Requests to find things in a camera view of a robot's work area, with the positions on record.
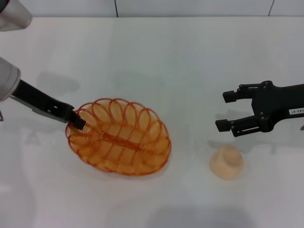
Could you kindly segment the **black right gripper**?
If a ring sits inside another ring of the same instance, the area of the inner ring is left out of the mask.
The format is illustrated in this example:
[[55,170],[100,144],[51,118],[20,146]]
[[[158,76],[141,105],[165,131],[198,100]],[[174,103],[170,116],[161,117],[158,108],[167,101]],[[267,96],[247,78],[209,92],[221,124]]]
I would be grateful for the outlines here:
[[304,116],[304,85],[275,86],[272,81],[241,84],[236,91],[223,93],[226,103],[251,99],[253,116],[229,121],[216,120],[219,132],[232,132],[239,137],[256,132],[270,132],[281,120]]

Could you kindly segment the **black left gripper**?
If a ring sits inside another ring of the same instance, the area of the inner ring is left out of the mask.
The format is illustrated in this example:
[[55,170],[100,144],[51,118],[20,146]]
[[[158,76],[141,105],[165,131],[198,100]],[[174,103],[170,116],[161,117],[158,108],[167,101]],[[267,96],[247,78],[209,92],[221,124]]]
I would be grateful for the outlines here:
[[48,96],[23,80],[19,81],[12,98],[39,115],[69,123],[76,129],[83,130],[86,124],[73,106]]

